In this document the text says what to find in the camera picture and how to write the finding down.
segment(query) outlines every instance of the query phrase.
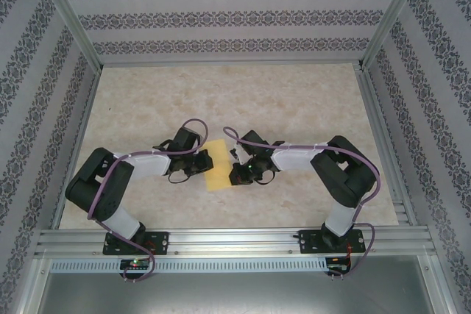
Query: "yellow square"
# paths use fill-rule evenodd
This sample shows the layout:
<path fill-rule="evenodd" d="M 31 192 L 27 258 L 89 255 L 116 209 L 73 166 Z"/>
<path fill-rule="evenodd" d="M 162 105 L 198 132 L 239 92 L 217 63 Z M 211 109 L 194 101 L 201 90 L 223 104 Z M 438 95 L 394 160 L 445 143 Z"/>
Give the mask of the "yellow square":
<path fill-rule="evenodd" d="M 207 141 L 202 149 L 207 149 L 208 154 L 213 159 L 213 168 L 205 172 L 208 191 L 232 187 L 229 180 L 232 166 L 224 139 Z"/>

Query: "enclosure wall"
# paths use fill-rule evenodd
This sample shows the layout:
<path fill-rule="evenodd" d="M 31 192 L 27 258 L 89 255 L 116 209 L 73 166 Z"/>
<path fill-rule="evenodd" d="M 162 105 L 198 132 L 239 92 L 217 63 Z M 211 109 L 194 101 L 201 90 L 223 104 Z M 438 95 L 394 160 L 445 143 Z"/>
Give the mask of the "enclosure wall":
<path fill-rule="evenodd" d="M 69 0 L 105 64 L 359 60 L 391 0 Z"/>
<path fill-rule="evenodd" d="M 471 0 L 407 0 L 369 74 L 421 224 L 471 313 Z"/>
<path fill-rule="evenodd" d="M 0 313 L 51 226 L 94 72 L 52 0 L 0 0 Z"/>

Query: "marble-patterned surface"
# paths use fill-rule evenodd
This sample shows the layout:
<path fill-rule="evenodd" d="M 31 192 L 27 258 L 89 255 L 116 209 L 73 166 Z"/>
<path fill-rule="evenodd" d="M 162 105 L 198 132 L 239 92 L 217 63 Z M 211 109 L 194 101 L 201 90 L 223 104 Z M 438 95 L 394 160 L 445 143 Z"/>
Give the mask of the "marble-patterned surface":
<path fill-rule="evenodd" d="M 79 155 L 99 146 L 114 152 L 149 149 L 172 138 L 188 118 L 202 118 L 209 140 L 230 125 L 270 143 L 320 143 L 344 135 L 381 170 L 378 151 L 351 65 L 106 68 Z M 202 132 L 197 124 L 191 126 Z M 333 199 L 313 173 L 284 171 L 267 185 L 206 190 L 203 175 L 171 185 L 156 176 L 131 183 L 124 206 L 148 228 L 320 226 Z M 397 224 L 386 180 L 358 219 Z M 63 229 L 95 228 L 67 201 Z"/>

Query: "purple cable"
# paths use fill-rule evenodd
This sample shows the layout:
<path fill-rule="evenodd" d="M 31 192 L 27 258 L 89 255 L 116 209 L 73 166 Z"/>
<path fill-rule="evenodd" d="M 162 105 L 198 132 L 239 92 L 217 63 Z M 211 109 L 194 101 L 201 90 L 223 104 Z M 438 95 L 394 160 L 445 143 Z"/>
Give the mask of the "purple cable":
<path fill-rule="evenodd" d="M 366 248 L 366 251 L 364 252 L 363 254 L 363 257 L 361 257 L 361 259 L 358 261 L 357 265 L 348 272 L 348 275 L 350 275 L 352 272 L 355 272 L 355 270 L 358 268 L 358 266 L 364 261 L 364 259 L 366 258 L 366 256 L 368 255 L 371 247 L 373 246 L 373 242 L 375 241 L 375 235 L 376 235 L 376 231 L 375 231 L 375 228 L 373 227 L 372 224 L 369 224 L 367 222 L 363 222 L 363 223 L 359 223 L 357 224 L 355 221 L 356 219 L 358 218 L 358 214 L 360 213 L 361 211 L 361 208 L 363 207 L 363 205 L 365 205 L 368 201 L 370 201 L 371 199 L 373 199 L 375 196 L 377 196 L 377 194 L 379 193 L 380 191 L 380 188 L 381 188 L 381 179 L 380 179 L 380 173 L 379 173 L 379 170 L 376 168 L 375 165 L 373 165 L 367 158 L 365 157 L 362 157 L 360 156 L 359 154 L 356 154 L 355 152 L 351 152 L 349 150 L 346 150 L 346 149 L 340 149 L 339 147 L 333 147 L 333 146 L 326 146 L 326 145 L 290 145 L 290 146 L 276 146 L 276 145 L 265 145 L 263 143 L 252 143 L 250 141 L 246 141 L 246 140 L 242 140 L 239 138 L 238 136 L 238 133 L 237 131 L 235 131 L 233 128 L 231 128 L 230 126 L 225 126 L 224 128 L 222 128 L 222 131 L 227 135 L 229 136 L 230 138 L 234 139 L 235 141 L 237 141 L 238 143 L 243 143 L 243 144 L 246 144 L 246 145 L 252 145 L 252 146 L 257 146 L 257 147 L 263 147 L 265 149 L 279 149 L 279 150 L 289 150 L 289 149 L 298 149 L 298 150 L 312 150 L 312 149 L 316 149 L 316 150 L 330 150 L 330 151 L 336 151 L 338 153 L 341 153 L 341 154 L 348 154 L 349 156 L 357 159 L 357 160 L 360 160 L 361 162 L 363 162 L 365 165 L 368 166 L 368 168 L 371 170 L 371 172 L 375 175 L 375 178 L 376 178 L 376 188 L 375 190 L 371 193 L 371 195 L 369 195 L 368 197 L 366 197 L 364 200 L 362 200 L 360 202 L 360 204 L 358 205 L 357 207 L 357 210 L 355 211 L 355 214 L 353 215 L 353 218 L 352 218 L 352 222 L 356 225 L 356 226 L 368 226 L 371 228 L 372 230 L 372 235 L 371 235 L 371 241 L 369 242 L 369 245 L 368 247 Z M 332 271 L 331 272 L 333 273 L 337 273 L 338 275 L 341 275 L 338 271 Z"/>
<path fill-rule="evenodd" d="M 110 175 L 112 174 L 112 172 L 114 171 L 114 169 L 116 168 L 118 163 L 120 163 L 121 161 L 124 161 L 125 159 L 133 157 L 133 156 L 144 156 L 144 155 L 148 155 L 148 154 L 164 154 L 164 155 L 168 155 L 168 156 L 178 155 L 178 154 L 191 154 L 191 153 L 195 152 L 196 150 L 202 148 L 202 146 L 205 144 L 206 140 L 208 139 L 208 135 L 209 135 L 208 125 L 204 121 L 202 121 L 201 119 L 192 118 L 192 119 L 188 119 L 185 123 L 183 123 L 182 127 L 186 126 L 188 123 L 191 123 L 192 121 L 197 121 L 197 122 L 201 123 L 203 125 L 203 127 L 205 128 L 205 136 L 203 137 L 203 139 L 201 140 L 201 142 L 199 143 L 198 146 L 193 147 L 190 150 L 177 151 L 177 152 L 158 151 L 158 150 L 137 151 L 137 152 L 133 152 L 131 154 L 125 154 L 125 155 L 121 156 L 120 158 L 116 159 L 116 161 L 113 162 L 113 164 L 110 166 L 110 169 L 108 169 L 108 172 L 106 173 L 105 177 L 102 180 L 102 184 L 100 185 L 100 187 L 98 188 L 98 191 L 96 192 L 95 198 L 93 199 L 93 202 L 91 203 L 90 209 L 88 211 L 87 219 L 91 220 L 93 218 L 93 213 L 95 212 L 96 206 L 97 206 L 97 204 L 98 204 L 98 202 L 99 202 L 99 200 L 102 196 L 105 185 L 108 182 L 108 179 L 110 178 Z M 132 282 L 142 281 L 143 279 L 146 279 L 148 276 L 150 276 L 154 272 L 154 270 L 155 270 L 155 257 L 153 255 L 153 253 L 151 253 L 150 250 L 148 250 L 148 249 L 144 248 L 143 246 L 140 246 L 137 243 L 134 243 L 131 240 L 123 237 L 122 235 L 114 232 L 112 229 L 110 229 L 109 227 L 104 225 L 102 222 L 97 221 L 97 220 L 95 220 L 95 222 L 97 224 L 99 224 L 101 227 L 103 227 L 104 229 L 106 229 L 108 232 L 111 232 L 111 234 L 113 234 L 119 240 L 122 240 L 125 243 L 128 243 L 131 246 L 134 246 L 135 248 L 140 249 L 140 250 L 144 251 L 145 253 L 147 253 L 149 255 L 149 258 L 152 261 L 151 270 L 149 272 L 145 273 L 144 275 L 142 275 L 141 277 L 139 277 L 138 279 L 133 279 Z M 126 277 L 127 270 L 128 270 L 128 268 L 126 268 L 124 270 L 124 273 L 123 273 L 124 281 L 129 280 Z"/>

